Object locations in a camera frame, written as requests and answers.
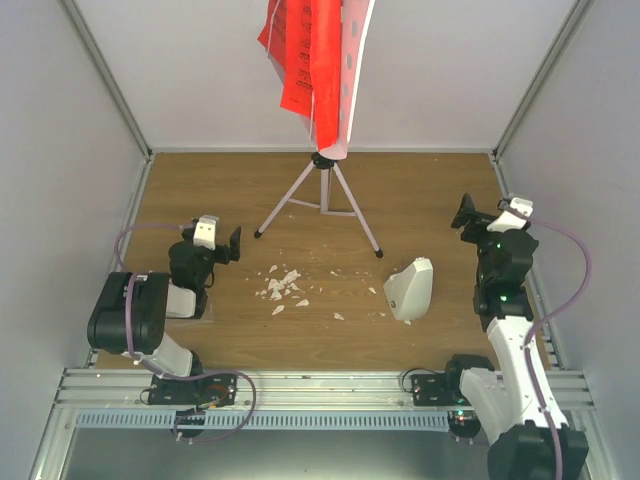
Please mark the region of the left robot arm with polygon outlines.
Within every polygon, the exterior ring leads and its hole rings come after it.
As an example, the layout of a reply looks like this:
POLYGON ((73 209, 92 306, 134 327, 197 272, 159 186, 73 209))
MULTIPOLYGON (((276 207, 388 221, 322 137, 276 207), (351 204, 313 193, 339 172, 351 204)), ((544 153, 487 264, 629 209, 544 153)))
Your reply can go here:
POLYGON ((169 248, 167 272, 110 273, 88 321, 91 348, 128 357, 172 380, 172 393, 185 404, 201 400, 206 380, 199 358, 170 337, 166 321, 202 317, 214 267, 240 259, 241 234, 236 228, 227 245, 218 244, 215 220, 203 217, 169 248))

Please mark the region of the white metronome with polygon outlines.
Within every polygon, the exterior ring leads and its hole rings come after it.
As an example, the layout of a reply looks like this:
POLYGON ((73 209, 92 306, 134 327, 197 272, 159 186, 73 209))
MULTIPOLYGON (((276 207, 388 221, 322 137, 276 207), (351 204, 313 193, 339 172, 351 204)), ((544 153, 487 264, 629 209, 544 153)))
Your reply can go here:
POLYGON ((385 296, 396 320, 410 323, 426 315, 431 305, 433 280, 431 261, 418 257, 385 281, 385 296))

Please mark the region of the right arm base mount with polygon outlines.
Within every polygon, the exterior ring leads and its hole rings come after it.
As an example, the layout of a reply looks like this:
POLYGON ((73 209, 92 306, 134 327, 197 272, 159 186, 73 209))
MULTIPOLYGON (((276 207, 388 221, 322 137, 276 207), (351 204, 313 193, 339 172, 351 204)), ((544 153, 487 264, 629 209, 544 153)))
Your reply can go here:
POLYGON ((415 406, 459 406, 464 404, 451 375, 424 368, 412 368, 399 378, 400 388, 412 395, 415 406))

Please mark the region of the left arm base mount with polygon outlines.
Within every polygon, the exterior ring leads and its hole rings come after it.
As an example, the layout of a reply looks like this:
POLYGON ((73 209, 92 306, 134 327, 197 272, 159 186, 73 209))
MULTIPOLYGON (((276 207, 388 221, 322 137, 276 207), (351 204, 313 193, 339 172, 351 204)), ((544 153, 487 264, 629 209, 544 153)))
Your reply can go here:
POLYGON ((145 405, 191 405, 214 408, 233 405, 237 376, 221 374, 201 380, 178 381, 153 376, 151 385, 144 389, 139 399, 145 405))

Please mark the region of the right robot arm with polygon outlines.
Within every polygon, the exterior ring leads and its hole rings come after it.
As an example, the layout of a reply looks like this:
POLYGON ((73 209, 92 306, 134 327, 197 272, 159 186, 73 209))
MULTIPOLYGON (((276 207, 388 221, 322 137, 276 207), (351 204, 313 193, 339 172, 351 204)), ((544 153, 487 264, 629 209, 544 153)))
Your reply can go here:
POLYGON ((549 385, 537 346, 541 328, 524 287, 538 241, 529 233, 531 201, 504 199, 500 214, 476 209, 464 194, 451 226, 477 254, 473 307, 499 371, 469 367, 447 375, 444 396, 470 403, 484 430, 492 479, 577 479, 589 452, 549 385))

